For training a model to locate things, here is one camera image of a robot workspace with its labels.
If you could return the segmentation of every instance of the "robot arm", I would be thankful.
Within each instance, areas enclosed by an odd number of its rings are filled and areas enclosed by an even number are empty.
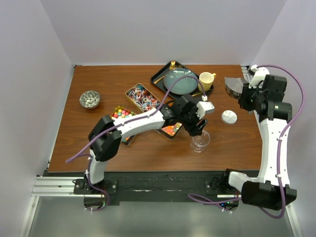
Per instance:
[[[171,106],[164,104],[158,110],[151,109],[130,118],[112,120],[110,116],[103,116],[90,133],[89,140],[110,127],[115,126],[116,129],[97,139],[90,147],[90,154],[93,157],[89,176],[91,183],[98,184],[103,181],[107,161],[117,154],[120,142],[124,138],[175,125],[177,122],[182,123],[190,136],[201,135],[207,124],[203,117],[212,113],[214,109],[211,102],[195,102],[191,95],[186,94]]]
[[[277,174],[277,146],[281,131],[292,119],[291,104],[282,102],[286,78],[269,74],[266,68],[252,67],[255,72],[250,83],[242,86],[238,103],[242,109],[255,111],[262,138],[262,160],[259,175],[247,175],[228,170],[228,184],[241,192],[242,202],[273,210],[281,209],[280,188],[284,189],[286,204],[296,199],[296,190],[290,189],[286,167],[288,130],[282,138],[279,187]]]

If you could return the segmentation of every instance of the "black tray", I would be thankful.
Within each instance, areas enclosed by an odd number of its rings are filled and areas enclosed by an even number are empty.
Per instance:
[[[171,62],[170,61],[169,63],[167,63],[159,72],[157,72],[151,79],[151,83],[154,84],[155,86],[157,86],[160,90],[164,91],[164,92],[167,92],[167,88],[164,86],[163,84],[163,77],[164,75],[166,75],[169,71],[170,71],[170,66],[171,66]],[[185,69],[188,69],[187,67],[183,66],[181,63],[175,61],[175,64],[174,64],[175,68],[185,68]],[[205,94],[207,96],[209,96],[212,91],[214,89],[214,85],[211,86],[211,88],[209,90],[207,90],[205,92]],[[190,95],[192,95],[193,97],[195,98],[198,98],[198,99],[202,99],[202,92],[200,92],[198,90],[198,87],[195,89],[195,91],[191,92]],[[177,95],[177,94],[174,94],[172,92],[169,93],[169,96],[171,96],[173,99],[177,100],[179,99],[182,95]]]

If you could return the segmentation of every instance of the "box of candy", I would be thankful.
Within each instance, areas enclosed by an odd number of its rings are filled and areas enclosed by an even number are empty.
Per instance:
[[[162,134],[163,136],[169,138],[170,140],[173,140],[181,128],[182,124],[178,122],[173,126],[163,127],[161,129],[157,129],[156,131]]]
[[[147,112],[160,104],[160,100],[141,83],[130,88],[125,94],[143,112]]]
[[[118,105],[114,109],[113,113],[111,114],[111,119],[116,120],[116,119],[120,119],[120,118],[128,118],[128,117],[131,117],[134,115],[136,115],[136,114],[133,111],[128,110],[124,106]],[[132,142],[132,140],[134,139],[135,136],[136,135],[131,136],[131,137],[127,137],[127,138],[123,139],[121,142],[124,145],[128,146]]]

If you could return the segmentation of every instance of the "metal lid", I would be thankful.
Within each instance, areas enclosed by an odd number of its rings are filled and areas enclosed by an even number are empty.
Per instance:
[[[222,113],[222,121],[226,124],[235,124],[237,122],[237,115],[234,111],[225,110]]]

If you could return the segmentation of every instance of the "wooden table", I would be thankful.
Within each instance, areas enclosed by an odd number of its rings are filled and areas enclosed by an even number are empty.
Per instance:
[[[123,105],[140,113],[125,96],[125,92],[141,82],[160,100],[164,92],[150,83],[150,78],[162,66],[77,66],[60,124],[49,172],[84,171],[87,159],[78,158],[66,164],[65,160],[76,154],[88,142],[88,134],[101,116]],[[118,154],[109,161],[108,171],[174,171],[259,169],[261,138],[254,115],[241,110],[236,100],[224,88],[225,77],[242,77],[239,65],[190,65],[195,73],[216,73],[214,91],[209,96],[215,112],[207,115],[205,130],[211,142],[203,153],[190,148],[191,137],[182,129],[170,141],[156,131],[147,131],[135,137],[129,147],[121,145]],[[101,103],[94,110],[86,110],[79,97],[87,90],[101,94]],[[227,125],[221,120],[224,110],[233,110],[237,123]]]

